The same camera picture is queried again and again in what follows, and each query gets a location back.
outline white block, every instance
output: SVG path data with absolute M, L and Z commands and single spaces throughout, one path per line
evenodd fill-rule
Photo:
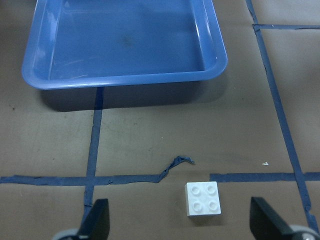
M 216 181 L 188 182 L 184 190 L 188 216 L 221 214 Z

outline blue plastic bin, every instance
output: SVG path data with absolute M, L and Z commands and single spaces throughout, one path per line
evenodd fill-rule
M 67 89 L 209 80 L 226 65 L 211 0 L 38 0 L 22 75 Z

